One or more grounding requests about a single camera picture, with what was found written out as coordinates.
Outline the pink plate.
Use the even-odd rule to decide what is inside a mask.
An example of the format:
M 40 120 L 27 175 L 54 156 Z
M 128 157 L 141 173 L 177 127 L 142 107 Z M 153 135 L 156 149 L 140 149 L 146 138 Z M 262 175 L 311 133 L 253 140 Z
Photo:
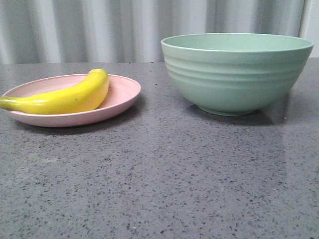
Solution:
M 58 90 L 80 82 L 85 76 L 85 74 L 73 74 L 39 79 L 14 87 L 5 92 L 5 95 L 25 97 Z M 61 115 L 34 115 L 8 110 L 4 112 L 19 122 L 41 127 L 80 126 L 106 120 L 131 107 L 141 91 L 140 84 L 133 79 L 111 74 L 109 79 L 109 90 L 104 101 L 92 111 Z

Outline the green ribbed bowl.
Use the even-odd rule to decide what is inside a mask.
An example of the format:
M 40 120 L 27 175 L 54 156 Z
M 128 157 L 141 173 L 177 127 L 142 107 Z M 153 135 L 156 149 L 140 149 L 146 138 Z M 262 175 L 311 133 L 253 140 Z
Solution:
M 266 107 L 293 87 L 312 52 L 309 40 L 256 33 L 201 33 L 161 41 L 168 74 L 181 95 L 216 115 Z

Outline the yellow banana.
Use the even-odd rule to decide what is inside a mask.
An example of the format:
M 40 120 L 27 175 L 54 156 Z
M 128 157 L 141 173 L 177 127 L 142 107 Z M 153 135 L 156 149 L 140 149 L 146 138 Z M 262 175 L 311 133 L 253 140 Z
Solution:
M 27 114 L 55 115 L 96 109 L 109 90 L 109 76 L 103 69 L 93 69 L 74 86 L 28 97 L 0 98 L 0 107 Z

